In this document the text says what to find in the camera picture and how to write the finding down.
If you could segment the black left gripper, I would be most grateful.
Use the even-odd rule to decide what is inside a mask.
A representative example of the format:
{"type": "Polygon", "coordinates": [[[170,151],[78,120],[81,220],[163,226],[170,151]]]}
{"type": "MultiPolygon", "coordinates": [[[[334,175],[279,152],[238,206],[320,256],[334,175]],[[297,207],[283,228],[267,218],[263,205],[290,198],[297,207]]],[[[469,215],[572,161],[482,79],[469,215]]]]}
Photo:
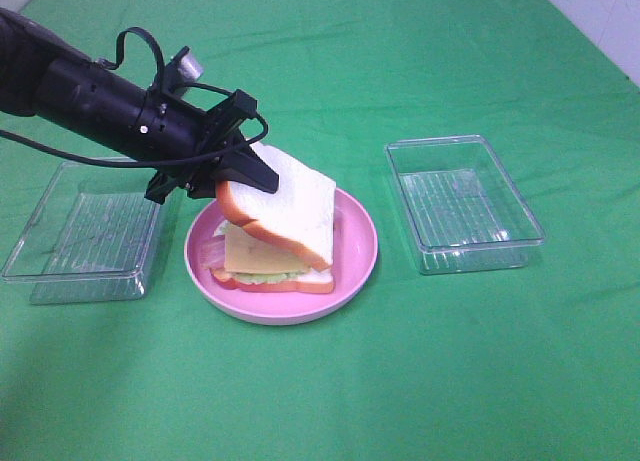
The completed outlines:
{"type": "Polygon", "coordinates": [[[266,193],[279,188],[279,175],[240,131],[258,116],[256,100],[241,90],[203,110],[153,87],[143,90],[97,64],[58,59],[37,88],[37,113],[149,164],[156,172],[145,196],[156,203],[176,188],[192,198],[213,198],[223,181],[266,193]]]}

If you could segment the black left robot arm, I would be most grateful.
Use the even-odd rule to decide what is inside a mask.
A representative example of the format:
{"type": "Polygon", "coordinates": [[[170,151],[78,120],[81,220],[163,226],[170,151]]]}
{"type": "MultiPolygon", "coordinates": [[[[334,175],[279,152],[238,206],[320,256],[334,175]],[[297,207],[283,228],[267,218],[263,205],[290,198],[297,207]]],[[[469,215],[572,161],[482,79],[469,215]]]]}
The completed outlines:
{"type": "Polygon", "coordinates": [[[92,60],[55,33],[8,9],[1,11],[1,109],[20,117],[39,116],[127,156],[125,168],[152,168],[145,196],[161,204],[176,188],[194,199],[213,198],[223,181],[267,193],[279,176],[253,150],[264,132],[247,139],[246,120],[266,121],[255,98],[220,89],[223,100],[208,110],[184,100],[202,88],[203,69],[189,47],[166,61],[155,38],[129,28],[149,46],[156,63],[143,89],[116,75],[125,58],[124,32],[116,58],[92,60]]]}

